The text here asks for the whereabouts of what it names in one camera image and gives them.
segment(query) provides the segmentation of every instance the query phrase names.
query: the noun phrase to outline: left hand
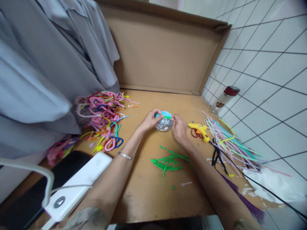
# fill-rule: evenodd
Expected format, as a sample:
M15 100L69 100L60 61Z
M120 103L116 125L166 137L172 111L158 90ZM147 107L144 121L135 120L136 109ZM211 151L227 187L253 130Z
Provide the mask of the left hand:
M155 126L155 124L159 121L161 121L164 118L164 115L161 115L161 110L155 108L153 110L151 110L144 118L144 120L141 122L140 124L140 128L147 132L148 130L150 130L152 127Z

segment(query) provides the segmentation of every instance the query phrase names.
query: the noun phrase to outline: black phone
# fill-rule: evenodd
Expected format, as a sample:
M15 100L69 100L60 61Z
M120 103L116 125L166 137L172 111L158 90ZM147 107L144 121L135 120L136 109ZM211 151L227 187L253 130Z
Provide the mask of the black phone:
M67 155L51 169L54 174L52 189L62 187L90 158L89 155L79 151L72 151ZM41 178L7 208L0 216L0 226L5 226L8 230L28 229L44 211L42 201L46 184L46 177Z

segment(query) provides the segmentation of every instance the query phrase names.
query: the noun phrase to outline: red bottle cap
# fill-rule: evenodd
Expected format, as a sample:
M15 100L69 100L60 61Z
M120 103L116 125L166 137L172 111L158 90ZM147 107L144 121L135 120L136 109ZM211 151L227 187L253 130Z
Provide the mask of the red bottle cap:
M240 90L237 87L234 86L227 86L224 90L224 93L229 96L236 96L240 92Z

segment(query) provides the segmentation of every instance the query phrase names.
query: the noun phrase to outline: hot glue gun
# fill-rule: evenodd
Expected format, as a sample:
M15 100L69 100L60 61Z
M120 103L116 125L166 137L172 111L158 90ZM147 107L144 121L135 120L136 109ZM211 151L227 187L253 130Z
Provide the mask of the hot glue gun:
M195 123L189 123L189 124L187 124L187 126L189 126L190 128L198 129L203 136L203 142L207 143L207 142L210 141L210 138L208 137L208 135L205 131L207 129L207 126L201 125L201 124L195 124Z

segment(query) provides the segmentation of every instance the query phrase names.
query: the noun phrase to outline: cardboard box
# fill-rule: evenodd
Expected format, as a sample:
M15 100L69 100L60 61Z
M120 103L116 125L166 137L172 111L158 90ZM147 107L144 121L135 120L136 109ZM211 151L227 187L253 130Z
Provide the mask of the cardboard box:
M97 2L121 57L121 88L202 93L231 25L135 0Z

